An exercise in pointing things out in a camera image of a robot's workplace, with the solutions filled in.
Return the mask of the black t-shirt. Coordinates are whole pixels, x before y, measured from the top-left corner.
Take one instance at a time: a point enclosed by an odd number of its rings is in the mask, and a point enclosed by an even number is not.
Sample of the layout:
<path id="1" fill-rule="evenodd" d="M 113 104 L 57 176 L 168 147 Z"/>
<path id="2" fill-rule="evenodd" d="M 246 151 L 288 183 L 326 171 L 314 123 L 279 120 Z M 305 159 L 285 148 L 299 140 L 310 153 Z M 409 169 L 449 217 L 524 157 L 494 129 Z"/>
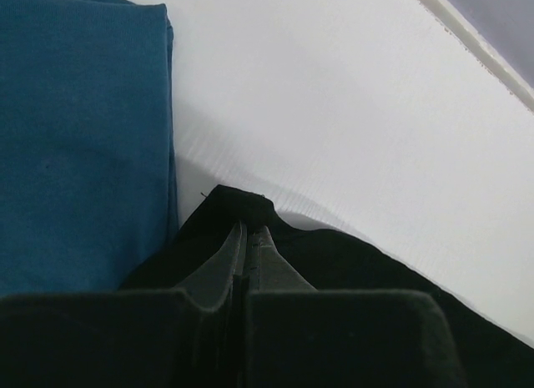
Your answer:
<path id="1" fill-rule="evenodd" d="M 320 290 L 403 289 L 430 295 L 444 311 L 471 387 L 531 387 L 533 349 L 375 246 L 334 229 L 296 229 L 262 195 L 216 186 L 174 241 L 132 271 L 123 290 L 170 288 L 214 254 L 237 222 L 270 231 L 275 247 Z"/>

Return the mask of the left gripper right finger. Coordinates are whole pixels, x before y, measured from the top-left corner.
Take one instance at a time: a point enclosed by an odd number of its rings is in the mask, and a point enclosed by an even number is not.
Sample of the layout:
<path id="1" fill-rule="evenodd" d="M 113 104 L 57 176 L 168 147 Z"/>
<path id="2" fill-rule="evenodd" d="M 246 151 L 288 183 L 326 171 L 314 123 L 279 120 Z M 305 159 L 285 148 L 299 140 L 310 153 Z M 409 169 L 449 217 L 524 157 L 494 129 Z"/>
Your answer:
<path id="1" fill-rule="evenodd" d="M 414 290 L 317 290 L 250 236 L 245 319 L 248 387 L 464 387 L 449 325 Z"/>

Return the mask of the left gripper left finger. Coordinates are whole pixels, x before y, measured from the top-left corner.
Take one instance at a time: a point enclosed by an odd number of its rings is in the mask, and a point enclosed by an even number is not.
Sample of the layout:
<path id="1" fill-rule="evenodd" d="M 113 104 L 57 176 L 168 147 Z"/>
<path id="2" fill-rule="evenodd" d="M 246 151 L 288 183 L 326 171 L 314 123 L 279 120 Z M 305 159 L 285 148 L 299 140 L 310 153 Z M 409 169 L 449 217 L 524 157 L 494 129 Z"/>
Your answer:
<path id="1" fill-rule="evenodd" d="M 233 387 L 247 230 L 169 289 L 1 301 L 4 387 Z"/>

